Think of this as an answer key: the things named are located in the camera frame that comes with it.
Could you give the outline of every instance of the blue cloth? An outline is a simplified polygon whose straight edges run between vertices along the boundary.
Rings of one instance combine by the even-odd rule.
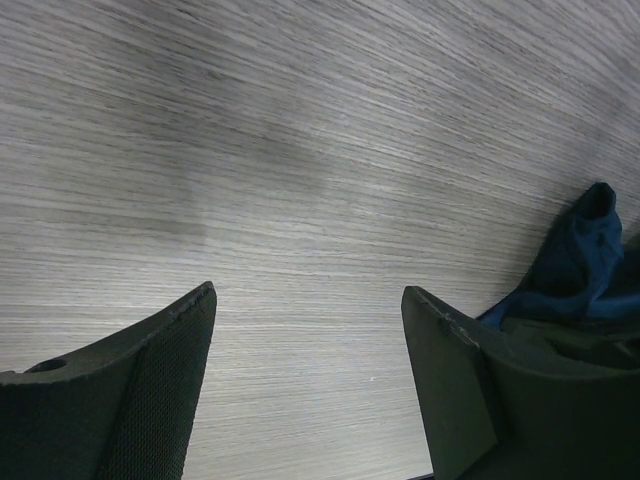
[[[564,324],[640,314],[640,251],[622,247],[616,194],[589,188],[551,227],[523,281],[478,319],[500,328],[509,317]]]

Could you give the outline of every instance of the crumpled fabric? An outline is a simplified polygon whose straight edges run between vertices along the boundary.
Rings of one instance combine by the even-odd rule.
[[[604,325],[638,314],[640,250],[623,248],[616,194],[596,183],[554,222],[520,285],[478,320]]]

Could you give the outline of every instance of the folded cloth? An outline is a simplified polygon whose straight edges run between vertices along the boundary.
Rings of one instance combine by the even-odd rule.
[[[615,207],[609,185],[589,188],[551,227],[520,285],[478,319],[500,328],[506,316],[571,324],[640,313],[640,253],[624,252]]]

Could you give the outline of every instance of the wooden surface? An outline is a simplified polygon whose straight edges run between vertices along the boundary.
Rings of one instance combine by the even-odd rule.
[[[430,472],[402,289],[479,314],[594,180],[637,233],[639,11],[3,1],[0,370],[211,279],[185,479]]]

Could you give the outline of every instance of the cloth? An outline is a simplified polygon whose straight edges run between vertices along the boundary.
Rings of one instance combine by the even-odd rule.
[[[478,317],[500,328],[521,317],[564,324],[640,314],[640,251],[624,250],[616,194],[596,183],[553,224],[528,273]]]

